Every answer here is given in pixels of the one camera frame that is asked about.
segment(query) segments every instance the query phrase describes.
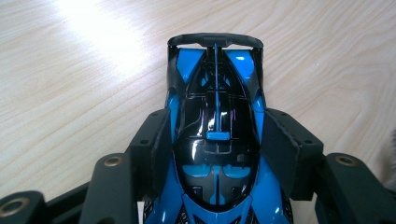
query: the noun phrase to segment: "blue toy car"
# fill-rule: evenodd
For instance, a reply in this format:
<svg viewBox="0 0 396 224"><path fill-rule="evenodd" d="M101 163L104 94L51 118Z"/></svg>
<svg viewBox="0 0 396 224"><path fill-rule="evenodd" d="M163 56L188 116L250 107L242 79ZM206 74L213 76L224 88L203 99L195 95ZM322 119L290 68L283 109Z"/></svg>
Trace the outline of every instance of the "blue toy car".
<svg viewBox="0 0 396 224"><path fill-rule="evenodd" d="M178 47L189 44L202 48ZM290 201L260 153L262 47L247 35L168 41L173 157L162 194L145 203L146 223L292 223Z"/></svg>

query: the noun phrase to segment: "rear wing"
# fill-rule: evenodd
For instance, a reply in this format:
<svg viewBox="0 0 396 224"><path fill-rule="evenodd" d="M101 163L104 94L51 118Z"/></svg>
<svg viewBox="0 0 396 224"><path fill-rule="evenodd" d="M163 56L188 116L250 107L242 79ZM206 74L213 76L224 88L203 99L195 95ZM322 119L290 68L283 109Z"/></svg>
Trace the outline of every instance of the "rear wing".
<svg viewBox="0 0 396 224"><path fill-rule="evenodd" d="M189 44L199 44L205 48L214 48L215 44L217 44L217 46L220 48L228 48L232 44L251 47L254 49L263 48L263 43L260 41L260 39L248 35L235 35L227 33L199 33L177 35L170 38L168 41L169 47Z"/></svg>

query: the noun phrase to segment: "glossy black surface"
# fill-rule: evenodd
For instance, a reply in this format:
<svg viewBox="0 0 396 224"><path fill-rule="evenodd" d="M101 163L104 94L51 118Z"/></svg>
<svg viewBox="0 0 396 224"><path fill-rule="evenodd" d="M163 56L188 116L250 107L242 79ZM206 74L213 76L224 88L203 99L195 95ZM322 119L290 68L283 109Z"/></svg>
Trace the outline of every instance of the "glossy black surface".
<svg viewBox="0 0 396 224"><path fill-rule="evenodd" d="M250 99L231 61L220 48L218 86L215 70L214 50L208 48L181 99L174 145L183 189L208 209L232 206L246 197L256 175L260 147ZM208 132L229 133L230 139L209 139ZM210 167L206 176L197 178L183 170L186 165L203 164ZM224 174L226 166L247 168L249 174L230 178ZM215 203L210 199L216 188L220 189L217 197L223 198L222 203L219 203L222 199L217 198Z"/></svg>

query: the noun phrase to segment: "toy car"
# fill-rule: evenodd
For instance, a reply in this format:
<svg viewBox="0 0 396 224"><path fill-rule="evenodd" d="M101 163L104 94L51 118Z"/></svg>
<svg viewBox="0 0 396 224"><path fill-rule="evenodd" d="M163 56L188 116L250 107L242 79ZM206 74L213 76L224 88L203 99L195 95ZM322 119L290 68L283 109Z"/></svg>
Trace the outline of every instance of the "toy car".
<svg viewBox="0 0 396 224"><path fill-rule="evenodd" d="M204 49L177 47L192 43ZM260 153L262 42L194 34L175 36L168 47L174 156L162 195L145 204L145 222L292 222L289 199Z"/></svg>

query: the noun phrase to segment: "wood grain surface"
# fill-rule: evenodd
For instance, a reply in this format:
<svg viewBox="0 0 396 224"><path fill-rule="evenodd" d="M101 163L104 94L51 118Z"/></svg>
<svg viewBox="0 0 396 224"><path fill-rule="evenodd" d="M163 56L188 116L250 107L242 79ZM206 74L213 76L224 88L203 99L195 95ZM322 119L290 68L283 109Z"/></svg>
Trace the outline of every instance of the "wood grain surface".
<svg viewBox="0 0 396 224"><path fill-rule="evenodd" d="M198 32L264 43L267 105L384 179L396 127L394 1L0 1L0 198L87 182L163 108L166 42ZM293 203L295 223L316 223Z"/></svg>

